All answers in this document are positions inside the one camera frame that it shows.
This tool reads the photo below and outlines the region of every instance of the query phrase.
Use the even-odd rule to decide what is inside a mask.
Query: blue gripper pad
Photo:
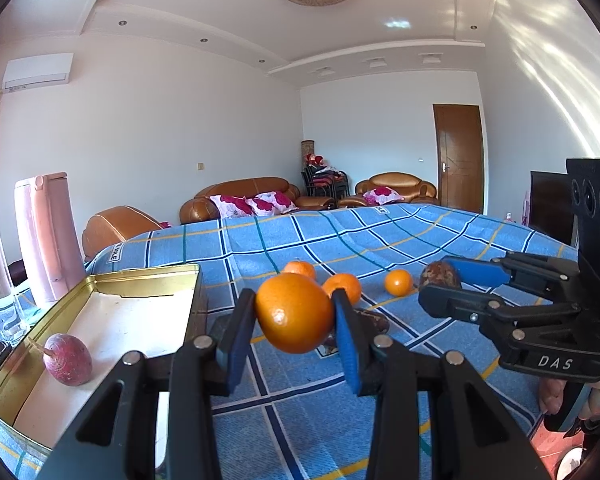
[[[226,372],[229,392],[240,383],[244,364],[247,361],[249,342],[256,321],[253,301],[253,291],[248,288],[243,289],[216,349],[216,361]]]
[[[509,283],[511,275],[494,262],[445,256],[444,262],[450,264],[458,273],[461,282],[471,285],[500,286]]]
[[[362,390],[362,381],[360,380],[361,356],[354,343],[352,329],[355,330],[360,327],[352,326],[353,323],[357,322],[353,318],[356,314],[353,312],[353,308],[344,290],[338,289],[334,291],[331,299],[336,310],[336,343],[338,345],[340,361],[342,362],[344,378],[353,393],[358,395]],[[345,313],[345,309],[348,309],[350,316]]]

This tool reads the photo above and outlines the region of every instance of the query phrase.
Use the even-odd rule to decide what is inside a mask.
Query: blue plaid blanket
[[[394,298],[383,285],[386,272],[398,267],[417,278],[426,264],[447,254],[489,260],[506,250],[576,259],[574,249],[518,224],[437,206],[398,204],[174,227],[107,248],[88,271],[197,262],[209,298],[209,327],[215,317],[231,311],[244,287],[257,290],[290,260],[314,264],[320,283],[334,273],[350,272],[362,283],[358,307],[385,314],[389,334],[414,351],[441,356],[460,350],[531,434],[539,420],[537,379],[500,368],[495,348],[477,326],[433,319],[420,308],[415,293]],[[508,286],[495,292],[515,305],[541,303]],[[372,398],[349,391],[337,355],[285,354],[256,326],[242,382],[231,397],[214,399],[223,477],[363,479],[374,406]],[[424,395],[420,422],[422,478],[430,478]],[[41,464],[1,428],[0,455],[21,479],[33,478]]]

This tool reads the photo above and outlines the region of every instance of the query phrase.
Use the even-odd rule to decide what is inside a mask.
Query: chair
[[[338,207],[366,207],[368,203],[362,197],[367,191],[376,187],[390,187],[395,189],[405,203],[421,203],[439,205],[438,190],[432,183],[422,180],[410,173],[379,173],[367,180],[356,184],[356,194],[347,196],[338,201]]]
[[[346,174],[336,175],[333,173],[319,173],[317,166],[308,164],[302,170],[302,178],[305,185],[309,185],[314,191],[316,188],[329,190],[329,196],[339,200],[349,195],[349,179]]]
[[[82,232],[84,260],[90,262],[101,250],[113,244],[160,229],[162,226],[157,220],[135,207],[119,205],[100,211],[89,218]]]
[[[245,196],[252,198],[260,193],[279,191],[288,196],[301,210],[323,211],[335,207],[335,199],[330,195],[300,196],[300,190],[284,178],[262,176],[244,178],[213,184],[196,193],[195,197],[187,200],[180,208],[180,222],[191,224],[220,218],[216,205],[209,200],[213,195]]]

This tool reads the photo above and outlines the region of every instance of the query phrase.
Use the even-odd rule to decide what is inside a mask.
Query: pillow
[[[220,218],[243,218],[252,216],[253,211],[246,200],[239,196],[213,195],[209,197],[220,212]]]
[[[364,198],[369,205],[384,205],[404,200],[400,193],[390,187],[376,187],[371,191],[367,191],[362,198]]]
[[[246,203],[253,209],[253,212],[256,213],[256,216],[275,216],[279,215],[280,211],[276,206],[271,202],[267,202],[266,200],[262,200],[261,198],[248,198]]]
[[[264,202],[272,203],[273,206],[280,211],[280,214],[285,214],[298,209],[296,204],[291,202],[291,199],[281,191],[269,191],[268,193],[260,193],[255,198],[264,200]]]

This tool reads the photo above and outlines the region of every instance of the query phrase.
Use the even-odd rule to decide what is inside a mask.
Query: tangerine
[[[302,274],[312,280],[315,280],[315,267],[309,262],[303,262],[302,260],[292,260],[285,265],[282,272],[293,272],[295,274]]]
[[[347,272],[334,274],[322,284],[322,288],[329,297],[331,297],[333,291],[337,288],[343,288],[352,305],[359,302],[362,297],[362,285],[360,285],[360,280],[353,274]]]
[[[395,269],[384,277],[384,288],[392,296],[406,296],[413,288],[413,278],[404,269]]]
[[[333,329],[335,318],[333,303],[320,285],[292,272],[260,285],[255,311],[269,342],[289,354],[317,348]]]

